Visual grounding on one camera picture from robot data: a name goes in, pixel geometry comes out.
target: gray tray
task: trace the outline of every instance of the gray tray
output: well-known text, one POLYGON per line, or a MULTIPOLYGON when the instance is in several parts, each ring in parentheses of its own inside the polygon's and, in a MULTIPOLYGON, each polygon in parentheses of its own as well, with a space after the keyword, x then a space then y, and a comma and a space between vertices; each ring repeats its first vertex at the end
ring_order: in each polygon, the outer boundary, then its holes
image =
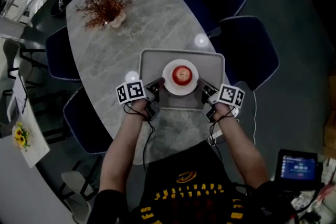
MULTIPOLYGON (((200 78, 218 89, 225 80, 225 60, 221 54, 190 50, 145 49, 140 53, 139 64, 139 74, 143 85, 162 77, 165 66, 175 59, 192 62, 200 78)), ((201 110, 203 108, 201 96, 202 90, 199 87, 185 96, 176 96, 164 88, 160 91, 160 108, 201 110)))

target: cardboard box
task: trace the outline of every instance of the cardboard box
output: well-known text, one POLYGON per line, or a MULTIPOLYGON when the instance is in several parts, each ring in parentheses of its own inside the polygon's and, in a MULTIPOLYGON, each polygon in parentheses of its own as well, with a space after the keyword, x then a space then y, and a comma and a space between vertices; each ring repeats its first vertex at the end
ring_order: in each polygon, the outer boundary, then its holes
POLYGON ((336 149, 335 148, 330 148, 327 146, 323 147, 323 154, 325 157, 336 159, 336 149))
POLYGON ((324 144, 330 148, 336 148, 336 111, 332 110, 324 126, 324 144))
POLYGON ((336 67, 333 67, 329 71, 328 78, 329 78, 331 109, 336 110, 336 67))

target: vase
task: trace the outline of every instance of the vase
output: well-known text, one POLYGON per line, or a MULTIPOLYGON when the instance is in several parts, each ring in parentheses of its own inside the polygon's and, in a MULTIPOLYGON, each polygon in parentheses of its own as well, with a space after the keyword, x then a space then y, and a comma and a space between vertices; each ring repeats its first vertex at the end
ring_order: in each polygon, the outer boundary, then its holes
POLYGON ((125 20, 126 20, 126 14, 122 10, 120 14, 116 18, 114 18, 113 21, 109 22, 109 25, 112 26, 113 28, 119 28, 122 22, 125 20))

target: table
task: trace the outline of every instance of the table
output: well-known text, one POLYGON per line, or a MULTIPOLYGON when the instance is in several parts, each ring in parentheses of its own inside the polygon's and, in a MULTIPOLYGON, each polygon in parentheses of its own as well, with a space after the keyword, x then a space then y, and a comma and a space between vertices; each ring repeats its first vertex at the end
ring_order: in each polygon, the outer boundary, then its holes
MULTIPOLYGON (((213 46, 196 46, 194 38, 204 31, 183 0, 134 0, 125 10, 126 21, 118 29, 88 29, 76 13, 72 0, 67 6, 69 39, 86 93, 100 120, 114 138, 124 117, 115 88, 130 71, 138 71, 140 52, 145 48, 184 49, 215 52, 213 46)), ((147 148, 145 162, 156 161, 186 150, 209 137, 209 124, 200 111, 161 110, 153 121, 156 132, 147 148)), ((133 163, 142 164, 149 135, 144 123, 133 163)))
POLYGON ((46 142, 46 139, 44 138, 43 133, 37 123, 29 98, 25 94, 24 86, 22 84, 23 79, 23 77, 21 77, 21 79, 19 78, 19 76, 16 77, 13 87, 13 95, 7 108, 7 117, 8 120, 11 121, 11 114, 15 109, 15 104, 17 103, 19 121, 21 121, 24 128, 29 131, 28 142, 30 144, 30 147, 27 150, 22 148, 21 153, 25 158, 29 168, 32 168, 50 151, 50 147, 46 142), (22 109, 20 108, 23 107, 25 103, 25 98, 27 98, 27 101, 24 112, 22 113, 22 109))

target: red apple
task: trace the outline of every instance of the red apple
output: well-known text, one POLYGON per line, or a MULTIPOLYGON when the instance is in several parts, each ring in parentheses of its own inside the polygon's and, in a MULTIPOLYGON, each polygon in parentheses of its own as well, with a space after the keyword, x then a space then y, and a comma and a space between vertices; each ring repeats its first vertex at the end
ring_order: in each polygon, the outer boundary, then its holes
POLYGON ((173 71, 173 80, 176 84, 184 86, 191 82, 193 74, 186 66, 178 66, 173 71))

